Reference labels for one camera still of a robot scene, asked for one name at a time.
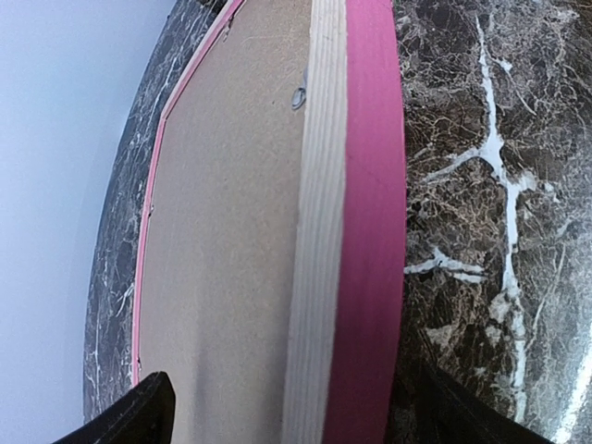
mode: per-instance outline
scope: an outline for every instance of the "dark marble surface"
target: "dark marble surface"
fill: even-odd
[[[131,387],[131,309],[145,184],[156,128],[224,0],[178,0],[150,58],[117,149],[92,264],[84,340],[83,411],[90,421]]]
[[[592,3],[395,0],[408,161],[389,442],[421,360],[557,443],[592,442]]]

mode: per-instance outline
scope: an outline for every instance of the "pink paint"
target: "pink paint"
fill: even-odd
[[[324,442],[382,443],[405,256],[401,77],[391,0],[346,0],[343,244]]]
[[[135,291],[133,297],[133,308],[131,318],[131,383],[136,386],[140,382],[140,307],[142,302],[142,277],[144,271],[144,256],[146,254],[146,240],[148,238],[148,225],[150,217],[150,208],[152,206],[152,195],[154,191],[154,182],[156,179],[156,168],[158,166],[158,157],[160,155],[160,148],[163,142],[165,133],[165,126],[167,119],[170,116],[173,108],[179,101],[183,91],[189,84],[191,77],[195,70],[200,66],[204,57],[212,48],[217,38],[226,28],[228,23],[232,21],[234,14],[242,6],[245,0],[234,0],[230,6],[222,13],[221,16],[215,20],[210,29],[203,45],[198,53],[194,54],[190,60],[189,65],[183,71],[181,78],[177,82],[173,93],[166,102],[165,109],[160,115],[158,121],[158,129],[156,130],[156,140],[154,141],[154,149],[152,153],[152,160],[150,162],[150,170],[148,172],[148,179],[146,182],[146,193],[144,196],[144,204],[142,208],[142,220],[140,223],[140,239],[138,241],[138,256],[136,258],[136,276],[135,276]]]

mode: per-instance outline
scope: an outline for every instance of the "white marble vein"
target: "white marble vein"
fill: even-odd
[[[518,243],[518,225],[516,206],[518,197],[522,192],[534,190],[537,187],[537,179],[529,171],[525,171],[518,180],[512,180],[508,177],[508,171],[501,159],[501,148],[504,140],[498,132],[498,117],[496,112],[496,102],[491,79],[489,63],[487,61],[487,48],[485,34],[476,18],[476,28],[479,37],[480,52],[479,65],[483,76],[482,87],[485,91],[487,103],[487,138],[480,147],[470,148],[462,154],[452,157],[452,163],[438,171],[426,175],[424,182],[431,182],[436,179],[442,179],[452,173],[460,165],[468,160],[480,158],[486,161],[492,168],[491,176],[506,190],[506,257],[504,262],[501,294],[494,299],[499,302],[496,306],[490,307],[491,317],[494,317],[500,323],[508,314],[512,315],[510,330],[513,336],[513,360],[512,371],[512,395],[514,397],[515,412],[514,420],[518,423],[523,422],[526,411],[527,397],[524,391],[524,377],[526,373],[526,330],[524,327],[524,308],[521,301],[521,291],[518,280],[514,273],[512,254]]]
[[[494,326],[487,326],[485,329],[485,334],[489,338],[491,345],[494,347],[498,345],[501,339],[501,330]]]
[[[119,310],[117,310],[117,314],[116,317],[119,316],[121,314],[121,311],[123,310],[123,307],[126,304],[126,300],[130,298],[130,296],[133,294],[134,291],[134,283],[131,282],[131,284],[129,285],[128,289],[126,290],[125,293],[123,293],[123,296],[121,298],[121,304],[119,305]]]
[[[101,329],[101,323],[96,322],[96,328],[94,331],[94,350],[92,351],[92,353],[94,354],[94,366],[95,366],[95,371],[96,371],[96,379],[94,380],[94,398],[96,399],[96,401],[100,400],[100,396],[101,393],[99,391],[100,386],[99,386],[99,377],[101,375],[101,365],[99,364],[99,330]]]
[[[567,228],[572,224],[572,219],[570,217],[567,217],[565,219],[565,222],[563,222],[561,224],[561,226],[559,228],[557,228],[557,230],[555,231],[555,235],[560,238],[565,234],[565,231],[567,231]]]
[[[502,68],[504,71],[506,71],[507,74],[510,74],[510,71],[513,68],[513,64],[510,63],[508,60],[496,60],[496,63],[499,65],[500,68]]]
[[[407,265],[403,269],[403,272],[406,275],[411,275],[425,273],[435,268],[450,271],[453,278],[468,283],[480,283],[485,279],[483,276],[485,270],[482,266],[469,265],[452,259],[441,252],[438,247],[434,248],[434,257],[432,259],[428,259],[417,265]]]
[[[426,328],[425,333],[432,344],[436,344],[442,349],[445,349],[449,346],[450,338],[452,338],[452,333],[454,333],[454,326],[449,325],[440,328]]]
[[[592,379],[592,323],[588,331],[588,343],[586,347],[586,355],[580,363],[580,368],[577,372],[575,380],[575,388],[572,391],[570,397],[570,403],[567,409],[561,417],[560,425],[555,435],[553,436],[553,442],[556,444],[567,444],[572,439],[572,433],[574,431],[575,424],[577,423],[578,416],[584,407],[586,400],[586,394],[590,386],[590,380]]]

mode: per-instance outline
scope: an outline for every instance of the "light wood edge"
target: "light wood edge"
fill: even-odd
[[[282,444],[315,444],[333,354],[345,194],[346,0],[313,0]]]

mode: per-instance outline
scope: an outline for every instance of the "black object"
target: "black object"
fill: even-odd
[[[419,387],[420,444],[551,444],[487,407],[439,369],[425,366]]]
[[[175,391],[165,372],[152,373],[111,407],[54,444],[169,444]]]

